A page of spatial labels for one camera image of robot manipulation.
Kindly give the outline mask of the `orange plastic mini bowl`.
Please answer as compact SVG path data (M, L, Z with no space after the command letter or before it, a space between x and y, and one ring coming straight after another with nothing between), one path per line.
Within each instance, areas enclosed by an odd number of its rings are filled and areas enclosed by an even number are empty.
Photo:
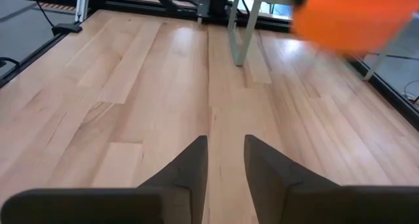
M378 50L419 11L419 0L302 0L293 11L293 32L341 54Z

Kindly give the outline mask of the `silver aluminium post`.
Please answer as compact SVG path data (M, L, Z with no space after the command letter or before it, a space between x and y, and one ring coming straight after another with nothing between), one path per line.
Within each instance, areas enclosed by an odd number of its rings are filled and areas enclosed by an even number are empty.
M88 3L89 0L77 0L75 21L82 23L86 20L88 14Z

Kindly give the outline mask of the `pale green perforated rack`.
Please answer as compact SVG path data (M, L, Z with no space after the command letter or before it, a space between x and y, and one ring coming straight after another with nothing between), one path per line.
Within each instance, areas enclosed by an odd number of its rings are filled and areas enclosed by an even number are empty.
M249 18L240 18L240 17L237 17L237 15L235 14L229 15L228 34L230 37L230 47L231 47L232 55L234 57L235 64L237 66L241 66L244 63L244 60L249 51L250 43L253 40L253 32L257 29L257 26L259 25L260 17L261 17L260 10L259 10L259 15L251 16ZM284 28L287 33L291 33L292 35L302 39L301 37L299 37L293 32L292 25L293 25L293 14L290 19L285 21ZM403 29L401 29L399 33L387 43L387 45L385 45L384 47L380 49L386 50L391 45L391 42L396 40L397 36L401 35L401 33L405 30L407 26L408 24ZM357 55L362 55L362 54L341 54L341 55L357 56Z

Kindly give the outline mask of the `black adapter box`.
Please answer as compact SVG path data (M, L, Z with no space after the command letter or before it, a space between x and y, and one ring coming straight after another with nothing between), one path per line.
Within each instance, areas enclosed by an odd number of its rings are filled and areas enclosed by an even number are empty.
M82 27L76 24L56 24L51 28L53 35L64 34L64 33L79 33L82 31Z

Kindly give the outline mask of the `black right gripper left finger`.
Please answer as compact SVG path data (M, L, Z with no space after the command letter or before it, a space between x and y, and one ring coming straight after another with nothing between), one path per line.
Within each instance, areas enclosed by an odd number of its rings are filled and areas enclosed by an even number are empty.
M201 224L208 138L198 136L136 188L30 189L0 209L1 224Z

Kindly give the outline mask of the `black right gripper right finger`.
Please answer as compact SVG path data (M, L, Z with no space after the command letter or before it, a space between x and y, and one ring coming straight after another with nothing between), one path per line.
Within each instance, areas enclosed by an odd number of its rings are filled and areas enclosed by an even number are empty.
M251 134L244 162L259 224L419 224L419 186L339 185Z

